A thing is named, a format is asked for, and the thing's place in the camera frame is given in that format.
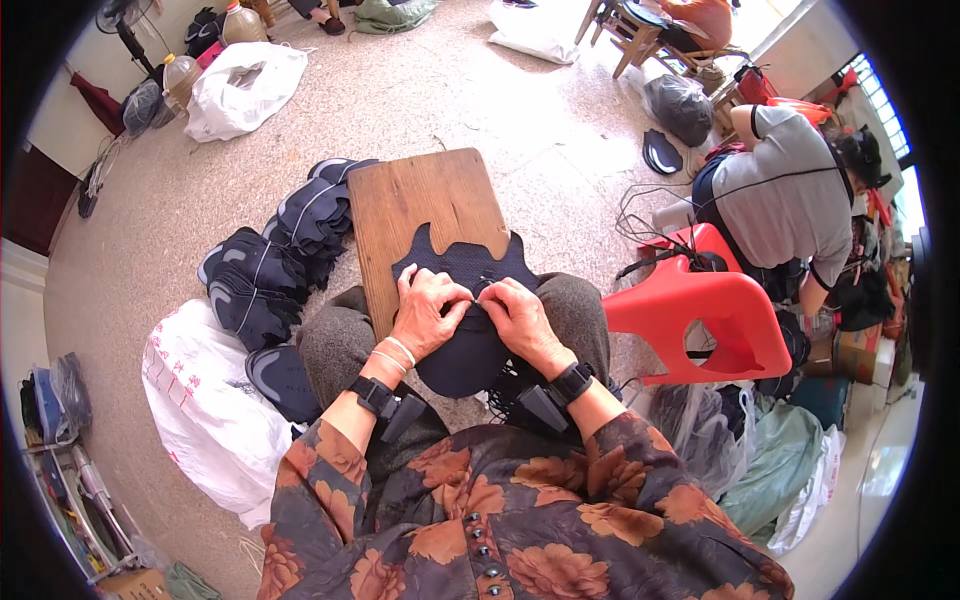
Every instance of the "black fisheye border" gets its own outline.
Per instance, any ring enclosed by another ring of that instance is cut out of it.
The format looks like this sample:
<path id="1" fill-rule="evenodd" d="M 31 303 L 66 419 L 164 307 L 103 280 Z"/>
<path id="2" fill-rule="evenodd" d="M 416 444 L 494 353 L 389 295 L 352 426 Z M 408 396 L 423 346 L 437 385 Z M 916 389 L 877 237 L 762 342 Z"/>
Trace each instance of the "black fisheye border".
<path id="1" fill-rule="evenodd" d="M 97 0 L 3 3 L 0 184 L 4 189 L 15 168 L 15 150 L 47 85 L 99 4 Z M 960 559 L 955 549 L 960 519 L 952 510 L 958 487 L 952 480 L 960 472 L 960 386 L 953 377 L 958 372 L 955 311 L 960 308 L 960 282 L 953 247 L 960 234 L 953 228 L 960 201 L 956 191 L 960 153 L 955 147 L 960 141 L 960 101 L 949 90 L 958 88 L 956 21 L 947 11 L 918 0 L 838 0 L 834 5 L 882 79 L 916 156 L 932 240 L 929 271 L 933 274 L 924 286 L 929 291 L 925 300 L 932 326 L 928 331 L 911 330 L 911 335 L 923 336 L 929 348 L 917 439 L 889 511 L 836 597 L 955 596 L 957 578 L 951 575 L 960 571 L 954 566 L 954 559 Z M 2 373 L 13 379 L 24 375 Z M 39 510 L 43 500 L 34 496 L 26 468 L 18 459 L 6 409 L 0 441 L 2 596 L 94 597 Z M 849 518 L 856 519 L 856 514 Z"/>

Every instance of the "gray t-shirt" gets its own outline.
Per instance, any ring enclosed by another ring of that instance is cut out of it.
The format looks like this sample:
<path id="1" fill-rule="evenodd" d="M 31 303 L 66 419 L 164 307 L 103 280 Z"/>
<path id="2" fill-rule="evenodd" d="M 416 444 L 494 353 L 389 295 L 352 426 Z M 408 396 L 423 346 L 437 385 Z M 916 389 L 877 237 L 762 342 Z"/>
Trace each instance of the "gray t-shirt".
<path id="1" fill-rule="evenodd" d="M 752 152 L 728 157 L 713 174 L 713 197 L 787 173 L 833 168 L 767 181 L 719 198 L 717 210 L 743 255 L 771 269 L 809 258 L 829 289 L 852 247 L 851 193 L 824 138 L 792 108 L 754 107 Z"/>

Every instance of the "person in orange shirt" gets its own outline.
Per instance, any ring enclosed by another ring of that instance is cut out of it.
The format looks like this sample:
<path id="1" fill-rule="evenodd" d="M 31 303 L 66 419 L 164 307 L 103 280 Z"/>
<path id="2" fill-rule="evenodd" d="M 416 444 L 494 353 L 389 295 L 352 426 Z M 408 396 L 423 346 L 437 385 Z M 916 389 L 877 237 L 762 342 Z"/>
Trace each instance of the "person in orange shirt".
<path id="1" fill-rule="evenodd" d="M 686 21 L 703 30 L 694 35 L 676 23 L 670 23 L 657 39 L 680 52 L 721 50 L 730 43 L 732 13 L 727 0 L 657 0 L 674 20 Z"/>

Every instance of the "speckled floor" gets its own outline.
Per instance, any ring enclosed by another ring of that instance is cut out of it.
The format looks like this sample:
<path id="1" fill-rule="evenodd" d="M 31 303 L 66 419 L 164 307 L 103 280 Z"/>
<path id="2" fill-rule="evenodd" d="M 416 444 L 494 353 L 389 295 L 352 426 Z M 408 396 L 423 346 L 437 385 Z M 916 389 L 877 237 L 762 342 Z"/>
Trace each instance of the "speckled floor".
<path id="1" fill-rule="evenodd" d="M 578 62 L 559 66 L 490 45 L 486 6 L 445 0 L 429 22 L 395 36 L 328 37 L 282 13 L 277 41 L 319 46 L 286 107 L 228 142 L 198 144 L 182 119 L 144 133 L 116 160 L 93 216 L 74 212 L 63 229 L 47 277 L 47 345 L 51 357 L 73 350 L 83 362 L 95 414 L 87 448 L 143 533 L 227 599 L 255 594 L 262 555 L 245 552 L 243 539 L 259 536 L 167 457 L 139 366 L 154 324 L 204 295 L 195 269 L 214 244 L 244 225 L 261 228 L 321 158 L 472 146 L 534 272 L 582 276 L 606 295 L 635 260 L 634 245 L 613 230 L 618 201 L 630 184 L 662 179 L 639 152 L 656 125 L 628 77 L 611 77 L 618 52 L 606 37 L 593 49 L 585 41 Z M 587 3 L 571 6 L 573 37 Z M 345 22 L 352 30 L 352 17 Z M 639 200 L 643 215 L 671 202 Z M 351 249 L 307 315 L 359 282 Z M 657 368 L 642 344 L 614 335 L 613 345 L 618 379 Z M 436 404 L 454 430 L 489 418 L 472 400 Z"/>

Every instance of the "hand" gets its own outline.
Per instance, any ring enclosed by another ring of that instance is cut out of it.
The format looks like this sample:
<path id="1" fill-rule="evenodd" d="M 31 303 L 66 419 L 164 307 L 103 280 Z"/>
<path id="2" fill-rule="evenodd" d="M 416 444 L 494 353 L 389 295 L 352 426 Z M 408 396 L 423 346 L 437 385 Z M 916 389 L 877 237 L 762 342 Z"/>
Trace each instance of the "hand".
<path id="1" fill-rule="evenodd" d="M 480 292 L 477 302 L 490 315 L 496 332 L 511 352 L 553 381 L 577 358 L 565 348 L 547 321 L 543 303 L 518 281 L 507 277 Z"/>
<path id="2" fill-rule="evenodd" d="M 413 274 L 416 276 L 411 285 Z M 403 270 L 396 289 L 400 293 L 400 309 L 390 335 L 406 346 L 417 362 L 453 336 L 473 302 L 470 290 L 454 283 L 448 274 L 418 270 L 416 263 Z M 448 302 L 452 306 L 441 316 L 440 311 Z"/>

